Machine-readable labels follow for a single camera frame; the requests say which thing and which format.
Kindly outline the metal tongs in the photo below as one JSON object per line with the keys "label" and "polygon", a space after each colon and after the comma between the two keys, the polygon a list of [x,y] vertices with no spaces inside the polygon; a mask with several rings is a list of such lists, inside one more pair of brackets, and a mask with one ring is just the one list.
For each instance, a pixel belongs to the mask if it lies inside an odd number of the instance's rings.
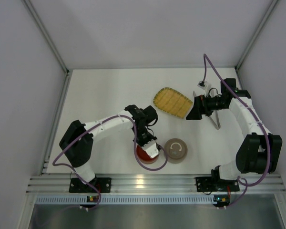
{"label": "metal tongs", "polygon": [[202,120],[203,115],[205,115],[209,118],[215,129],[219,130],[221,128],[217,111],[219,96],[205,97],[204,94],[196,95],[196,93],[193,92],[193,97],[194,105],[188,114],[188,117],[191,117],[192,120]]}

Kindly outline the red round lid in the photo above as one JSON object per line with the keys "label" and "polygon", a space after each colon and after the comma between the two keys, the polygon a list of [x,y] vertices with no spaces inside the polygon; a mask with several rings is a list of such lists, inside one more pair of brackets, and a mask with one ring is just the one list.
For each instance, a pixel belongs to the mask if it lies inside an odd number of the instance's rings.
{"label": "red round lid", "polygon": [[139,145],[136,146],[136,153],[137,153],[139,160],[144,164],[152,164],[155,161],[157,161],[159,157],[159,156],[156,156],[154,158],[150,158],[147,155],[147,153]]}

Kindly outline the brown round lid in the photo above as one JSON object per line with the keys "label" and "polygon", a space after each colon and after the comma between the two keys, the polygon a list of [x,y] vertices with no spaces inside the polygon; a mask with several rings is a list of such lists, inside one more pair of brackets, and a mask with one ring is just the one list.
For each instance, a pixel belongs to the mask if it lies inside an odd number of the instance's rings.
{"label": "brown round lid", "polygon": [[188,152],[187,144],[179,138],[169,139],[165,143],[164,149],[168,156],[168,162],[173,164],[183,162]]}

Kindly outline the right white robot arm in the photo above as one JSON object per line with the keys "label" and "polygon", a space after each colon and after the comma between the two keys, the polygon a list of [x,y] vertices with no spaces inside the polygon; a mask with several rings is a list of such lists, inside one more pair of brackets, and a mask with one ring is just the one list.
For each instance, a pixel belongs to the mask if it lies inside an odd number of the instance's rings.
{"label": "right white robot arm", "polygon": [[200,81],[204,94],[194,96],[194,104],[187,113],[186,120],[201,120],[213,112],[228,109],[236,118],[244,140],[238,149],[235,160],[218,165],[211,171],[209,181],[213,185],[228,183],[254,187],[260,184],[267,174],[276,170],[283,140],[272,134],[257,115],[251,95],[239,89],[236,80],[221,80],[221,93],[211,96],[212,86]]}

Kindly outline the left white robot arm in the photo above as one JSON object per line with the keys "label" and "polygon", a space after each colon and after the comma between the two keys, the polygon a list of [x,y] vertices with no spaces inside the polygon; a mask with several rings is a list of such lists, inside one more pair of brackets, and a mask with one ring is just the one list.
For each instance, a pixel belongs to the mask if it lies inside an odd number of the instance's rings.
{"label": "left white robot arm", "polygon": [[157,121],[158,114],[152,106],[141,109],[136,105],[129,105],[118,114],[105,119],[90,123],[73,121],[59,146],[75,173],[81,177],[82,183],[93,185],[96,175],[88,163],[93,144],[120,131],[132,130],[136,144],[147,154],[147,158],[154,159],[159,155],[157,137],[148,128],[153,125],[152,122]]}

